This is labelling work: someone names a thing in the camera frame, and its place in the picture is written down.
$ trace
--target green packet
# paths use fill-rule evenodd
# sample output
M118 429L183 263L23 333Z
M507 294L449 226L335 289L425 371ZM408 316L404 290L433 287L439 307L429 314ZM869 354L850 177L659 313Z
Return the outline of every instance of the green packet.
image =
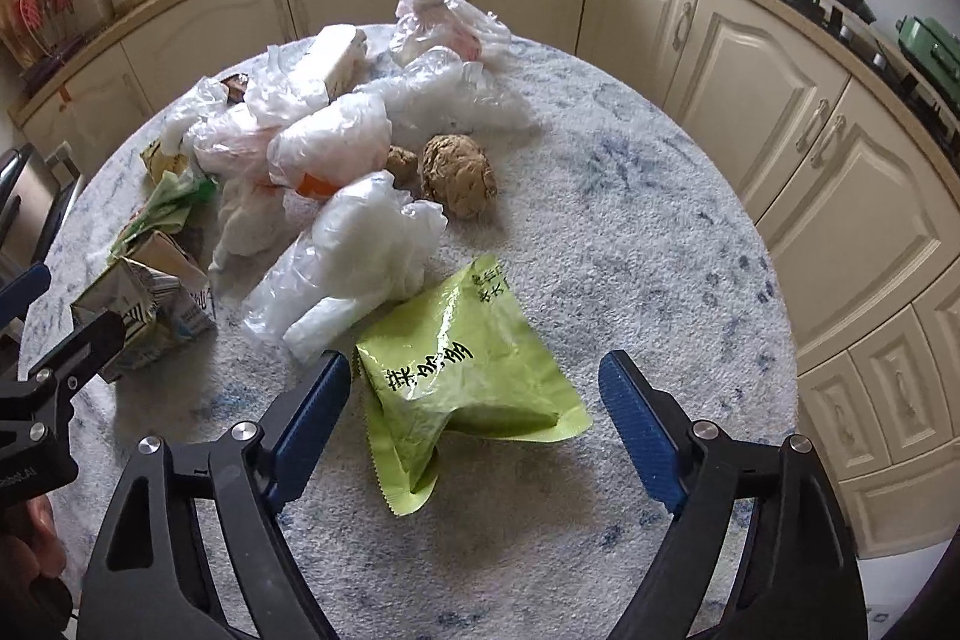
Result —
M485 255L394 309L357 343L373 466L397 515L424 506L445 431L558 442L592 420Z

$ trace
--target white speckled tablecloth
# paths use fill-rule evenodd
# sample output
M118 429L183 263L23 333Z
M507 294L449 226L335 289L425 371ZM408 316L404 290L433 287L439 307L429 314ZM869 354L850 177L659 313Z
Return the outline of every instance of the white speckled tablecloth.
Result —
M382 52L387 31L368 29L371 49ZM303 47L290 44L284 57ZM500 186L496 213L479 225L451 223L428 277L496 253L595 423L551 446L448 434L432 499L398 519L376 485L355 389L304 498L280 517L344 640L606 637L669 523L600 402L597 365L608 350L627 350L691 418L717 421L733 437L779 444L794 426L786 312L763 242L723 177L663 112L603 71L528 41L517 41L514 54L506 79L530 101L541 132L478 135ZM373 75L396 69L381 55ZM161 118L107 161L56 239L47 261L53 285L27 319L21 378L69 332L69 303L101 271L91 254L149 194L138 155ZM235 260L217 281L216 333L140 377L116 386L94 380L76 398L70 435L80 477L53 497L73 589L141 437L219 437L237 420L258 418L296 381L291 360L242 332L238 310L310 218L310 205L287 201L289 235L261 257ZM199 218L215 226L212 210ZM202 239L205 253L216 242L213 231L188 230L184 243L191 239ZM338 346L349 345L345 338ZM722 608L748 518L738 506L704 620ZM211 513L203 525L227 616L250 632Z

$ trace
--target white plastic bag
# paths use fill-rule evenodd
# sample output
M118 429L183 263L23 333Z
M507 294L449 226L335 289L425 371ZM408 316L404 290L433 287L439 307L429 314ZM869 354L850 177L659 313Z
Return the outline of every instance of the white plastic bag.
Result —
M304 69L296 81L280 68L280 48L267 47L267 62L252 68L244 102L261 125L290 125L329 103L320 73Z
M295 122L270 143L270 178L301 196L324 199L381 170L392 126L378 95L347 94Z
M256 256L277 241L286 228L283 189L234 179L224 185L217 223L221 234L210 271L222 271L230 255Z
M244 325L309 363L383 302L421 289L445 226L439 204L373 172L338 191L280 256L245 300Z
M511 33L494 15L465 0L400 0L390 54L406 66L432 47L449 47L464 61L496 58Z
M262 125L246 104L237 104L222 115L194 124L182 146L208 175L243 177L269 185L267 148L280 130L279 125Z
M521 95L482 63L464 63L447 47L434 47L402 74L359 85L354 92L382 98L395 145L411 150L422 149L437 134L515 131L534 125Z
M215 79L204 77L167 107L160 131L160 152L171 156L181 152L181 140L193 124L214 118L225 111L227 87Z

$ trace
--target finger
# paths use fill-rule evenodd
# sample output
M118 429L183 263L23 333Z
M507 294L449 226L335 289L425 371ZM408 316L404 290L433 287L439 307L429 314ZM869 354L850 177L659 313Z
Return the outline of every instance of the finger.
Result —
M64 543L56 536L54 509L44 495L27 502L27 513L34 522L32 550L45 578L59 578L66 569L66 550Z
M40 574L40 562L25 542L16 537L0 537L0 567L13 573L24 589Z

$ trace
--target blue gripper pad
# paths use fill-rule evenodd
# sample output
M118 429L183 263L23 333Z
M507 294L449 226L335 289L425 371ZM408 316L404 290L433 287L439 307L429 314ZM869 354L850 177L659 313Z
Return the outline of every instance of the blue gripper pad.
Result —
M301 498L349 394L350 365L338 353L304 398L299 413L275 447L272 480L263 497L267 510L274 515L288 501Z
M22 316L32 303L50 287L50 271L42 263L35 263L13 282L0 290L0 329L7 328L16 317Z
M600 398L647 493L678 515L686 502L677 449L626 370L608 353L600 362Z

